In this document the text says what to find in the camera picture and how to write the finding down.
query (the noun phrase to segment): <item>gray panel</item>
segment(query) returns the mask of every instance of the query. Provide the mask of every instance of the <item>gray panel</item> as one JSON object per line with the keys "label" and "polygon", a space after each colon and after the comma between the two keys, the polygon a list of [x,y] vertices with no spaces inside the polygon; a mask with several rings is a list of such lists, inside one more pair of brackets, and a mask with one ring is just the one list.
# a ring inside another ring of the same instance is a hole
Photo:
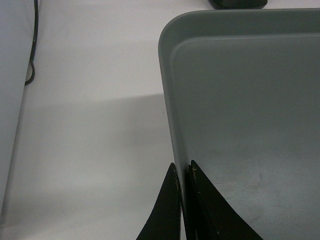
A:
{"label": "gray panel", "polygon": [[33,37],[33,1],[0,1],[0,212]]}
{"label": "gray panel", "polygon": [[180,176],[195,160],[265,240],[320,234],[319,13],[195,12],[160,39]]}

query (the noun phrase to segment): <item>black base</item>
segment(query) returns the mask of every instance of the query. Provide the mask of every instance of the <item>black base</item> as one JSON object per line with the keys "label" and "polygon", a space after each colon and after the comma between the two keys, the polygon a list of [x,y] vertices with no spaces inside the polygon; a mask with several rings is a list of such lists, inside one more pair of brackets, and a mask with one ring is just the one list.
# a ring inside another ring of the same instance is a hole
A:
{"label": "black base", "polygon": [[209,0],[214,9],[262,9],[268,0]]}
{"label": "black base", "polygon": [[[187,176],[188,240],[263,240],[232,209],[195,161],[191,161]],[[176,167],[171,163],[150,217],[136,240],[179,240],[181,199]]]}

